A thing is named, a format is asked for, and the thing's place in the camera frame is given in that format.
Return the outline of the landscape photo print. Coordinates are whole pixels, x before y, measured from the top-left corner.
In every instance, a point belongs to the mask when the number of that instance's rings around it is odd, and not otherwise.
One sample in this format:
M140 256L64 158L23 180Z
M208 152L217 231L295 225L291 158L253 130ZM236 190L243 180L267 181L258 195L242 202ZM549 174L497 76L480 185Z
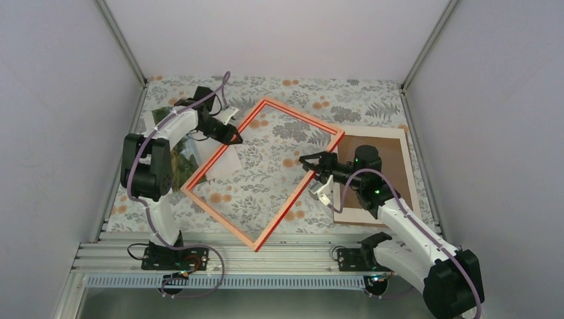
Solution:
M179 191L193 173L209 159L222 144L201 133L191 133L180 139L171 150L172 190ZM243 168L235 147L230 146L216 163L208 169L201 182L226 178Z

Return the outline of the white mat board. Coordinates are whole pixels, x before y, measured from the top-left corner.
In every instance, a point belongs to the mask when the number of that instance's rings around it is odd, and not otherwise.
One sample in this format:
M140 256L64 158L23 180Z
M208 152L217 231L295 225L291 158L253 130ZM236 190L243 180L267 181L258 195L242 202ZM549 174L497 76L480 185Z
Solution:
M402 150L404 152L404 157L405 157L404 160L408 167L407 170L408 173L412 174L411 177L413 178L413 180L410 183L412 190L414 191L414 194L412 195L413 209L411 210L415 213L417 217L421 217L422 214L420 211L418 194L416 191L416 182L414 178L414 171L412 167L410 151L408 148L409 144L406 137L406 132L402 128L379 128L379 127L370 127L370 126L342 125L341 128L345 131L344 136L348 135L348 136L370 136L370 137L381 137L381 138L399 138L401 140ZM362 207L357 201L356 194L354 193L353 190L349 189L347 191L346 197L342 200L341 199L342 190L343 190L343 186L341 184L338 183L334 184L333 205L337 209L339 207L344 207L342 213L333 214L334 223L343 224L343 225L365 226L365 227L384 227L383 223L375 219L368 211L362 209Z

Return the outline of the red picture frame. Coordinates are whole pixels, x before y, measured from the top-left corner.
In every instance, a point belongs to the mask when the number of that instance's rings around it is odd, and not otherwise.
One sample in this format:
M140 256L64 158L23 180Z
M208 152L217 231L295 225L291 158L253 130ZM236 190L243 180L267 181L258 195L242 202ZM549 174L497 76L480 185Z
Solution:
M333 151L345 132L272 98L262 98L242 120L235 147L243 168L201 182L230 146L221 146L185 182L182 192L222 227L258 251L313 178L298 158Z

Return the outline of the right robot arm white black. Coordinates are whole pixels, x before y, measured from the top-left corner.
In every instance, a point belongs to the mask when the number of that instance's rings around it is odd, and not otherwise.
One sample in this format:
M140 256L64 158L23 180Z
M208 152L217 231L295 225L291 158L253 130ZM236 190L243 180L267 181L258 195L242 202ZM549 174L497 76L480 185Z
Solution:
M364 239L360 248L364 268L383 266L399 274L421 293L435 318L456 318L470 310L476 311L475 318L482 317L485 296L477 256L449 244L415 215L381 172L382 160L374 146L357 147L353 161L347 163L331 152L301 156L299 162L314 174L313 198L341 214L343 205L334 206L327 195L339 183L341 199L348 190L355 191L360 206L400 237L403 245L386 233Z

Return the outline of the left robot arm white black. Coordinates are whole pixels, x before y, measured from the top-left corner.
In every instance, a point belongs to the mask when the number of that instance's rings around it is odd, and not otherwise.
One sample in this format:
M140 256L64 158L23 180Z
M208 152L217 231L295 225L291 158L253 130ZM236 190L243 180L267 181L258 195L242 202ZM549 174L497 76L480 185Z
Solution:
M182 232L177 226L169 200L174 181L172 149L190 132L223 145L241 144L243 139L231 123L238 108L213 110L217 91L199 86L191 98L175 102L172 109L142 134L124 138L120 183L127 196L140 204L150 229L148 247L169 269L185 260Z

